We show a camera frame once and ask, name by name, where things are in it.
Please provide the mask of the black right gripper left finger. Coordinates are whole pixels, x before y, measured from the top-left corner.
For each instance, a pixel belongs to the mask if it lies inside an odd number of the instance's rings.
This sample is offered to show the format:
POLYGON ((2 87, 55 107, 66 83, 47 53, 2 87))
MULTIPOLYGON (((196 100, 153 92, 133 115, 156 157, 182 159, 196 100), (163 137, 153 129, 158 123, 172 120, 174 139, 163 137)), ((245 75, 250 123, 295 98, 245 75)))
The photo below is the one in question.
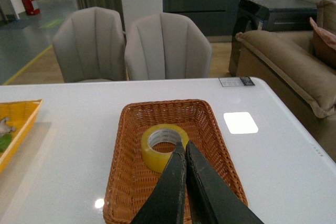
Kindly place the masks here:
POLYGON ((185 150, 177 143, 154 190, 131 223, 183 223, 185 189, 185 150))

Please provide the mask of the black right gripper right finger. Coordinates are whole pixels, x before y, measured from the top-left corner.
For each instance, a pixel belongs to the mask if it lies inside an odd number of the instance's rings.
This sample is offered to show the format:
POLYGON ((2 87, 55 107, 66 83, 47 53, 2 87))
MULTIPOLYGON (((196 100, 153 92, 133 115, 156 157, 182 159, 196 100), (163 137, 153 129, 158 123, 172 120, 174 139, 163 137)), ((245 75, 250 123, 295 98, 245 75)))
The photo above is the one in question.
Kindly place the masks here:
POLYGON ((186 161, 192 223, 262 223, 191 141, 186 146, 186 161))

